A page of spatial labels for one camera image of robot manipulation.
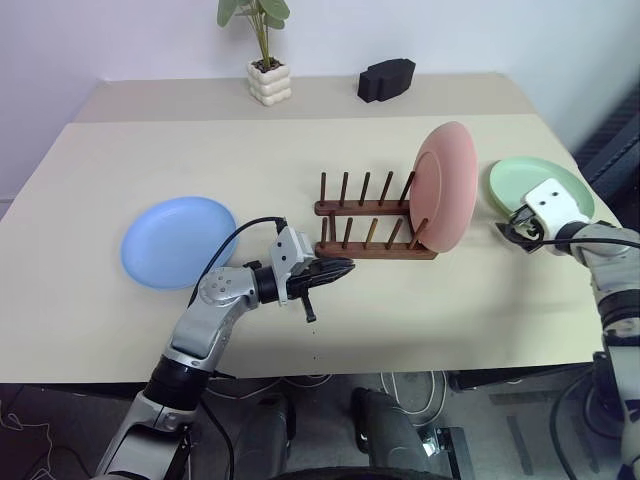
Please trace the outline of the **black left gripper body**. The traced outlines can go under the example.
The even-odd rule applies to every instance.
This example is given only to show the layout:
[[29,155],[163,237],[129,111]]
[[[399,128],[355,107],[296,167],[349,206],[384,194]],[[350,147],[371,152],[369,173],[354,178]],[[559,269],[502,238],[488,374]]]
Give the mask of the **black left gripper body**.
[[317,320],[313,310],[311,300],[309,298],[309,290],[321,285],[323,280],[323,266],[320,260],[314,260],[301,273],[292,275],[287,281],[286,288],[288,298],[291,300],[300,299],[305,315],[306,322],[312,323]]

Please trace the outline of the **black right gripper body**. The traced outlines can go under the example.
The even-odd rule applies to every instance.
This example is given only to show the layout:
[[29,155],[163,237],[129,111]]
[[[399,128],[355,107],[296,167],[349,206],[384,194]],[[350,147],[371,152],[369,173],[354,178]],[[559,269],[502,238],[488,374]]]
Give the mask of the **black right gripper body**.
[[530,207],[520,207],[516,210],[511,215],[509,223],[514,226],[516,235],[531,240],[531,251],[536,251],[542,247],[544,229]]

